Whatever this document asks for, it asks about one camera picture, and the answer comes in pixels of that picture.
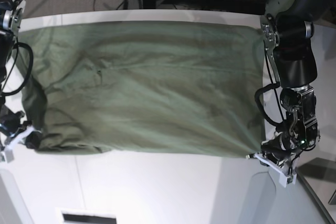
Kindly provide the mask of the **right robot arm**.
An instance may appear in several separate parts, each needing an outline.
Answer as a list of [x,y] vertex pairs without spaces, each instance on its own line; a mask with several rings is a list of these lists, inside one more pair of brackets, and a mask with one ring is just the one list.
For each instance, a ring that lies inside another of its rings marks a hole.
[[[5,144],[1,144],[1,150],[8,150],[13,145],[29,137],[36,131],[31,121],[21,122],[25,112],[14,113],[6,105],[6,97],[18,94],[27,84],[32,73],[34,54],[32,48],[18,41],[18,33],[26,7],[25,0],[1,0],[1,133],[6,136]],[[27,50],[29,56],[28,69],[21,85],[14,91],[5,92],[4,88],[9,80],[11,71],[6,70],[12,51],[16,51],[16,62],[19,49]]]

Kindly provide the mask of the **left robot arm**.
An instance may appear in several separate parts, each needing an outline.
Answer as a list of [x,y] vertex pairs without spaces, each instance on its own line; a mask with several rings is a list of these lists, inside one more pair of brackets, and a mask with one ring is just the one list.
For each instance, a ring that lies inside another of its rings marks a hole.
[[312,82],[317,65],[311,48],[314,22],[334,0],[269,0],[260,19],[270,84],[255,92],[263,118],[277,136],[255,156],[290,174],[300,154],[319,136]]

